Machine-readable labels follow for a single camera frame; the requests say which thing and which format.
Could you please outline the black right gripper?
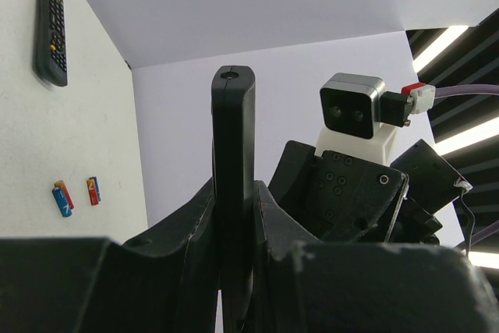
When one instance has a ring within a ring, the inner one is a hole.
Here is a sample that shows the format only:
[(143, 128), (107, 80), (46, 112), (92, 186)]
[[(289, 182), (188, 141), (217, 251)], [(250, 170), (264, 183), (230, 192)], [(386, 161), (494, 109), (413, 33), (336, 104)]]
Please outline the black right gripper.
[(290, 140), (269, 190), (320, 240), (438, 244), (436, 213), (471, 184), (424, 140), (389, 166)]

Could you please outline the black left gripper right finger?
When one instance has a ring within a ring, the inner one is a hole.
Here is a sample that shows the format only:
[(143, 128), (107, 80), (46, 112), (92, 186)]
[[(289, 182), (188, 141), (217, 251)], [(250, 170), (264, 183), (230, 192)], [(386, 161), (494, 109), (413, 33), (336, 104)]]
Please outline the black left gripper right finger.
[(491, 287), (441, 246), (324, 243), (254, 184), (258, 332), (488, 332)]

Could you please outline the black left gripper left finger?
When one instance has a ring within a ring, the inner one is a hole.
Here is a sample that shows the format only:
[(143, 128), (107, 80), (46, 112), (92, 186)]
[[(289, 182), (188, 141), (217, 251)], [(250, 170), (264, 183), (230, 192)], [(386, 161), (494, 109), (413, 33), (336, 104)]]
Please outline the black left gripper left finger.
[(123, 244), (1, 241), (4, 332), (212, 332), (218, 299), (214, 198), (206, 183)]

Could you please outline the plain black remote control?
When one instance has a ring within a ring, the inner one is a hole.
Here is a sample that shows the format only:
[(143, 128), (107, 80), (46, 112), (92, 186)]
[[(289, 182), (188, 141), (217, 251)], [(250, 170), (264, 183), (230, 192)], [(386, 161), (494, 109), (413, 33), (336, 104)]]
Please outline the plain black remote control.
[(240, 332), (250, 306), (256, 77), (248, 66), (222, 66), (211, 85), (214, 215), (223, 328)]

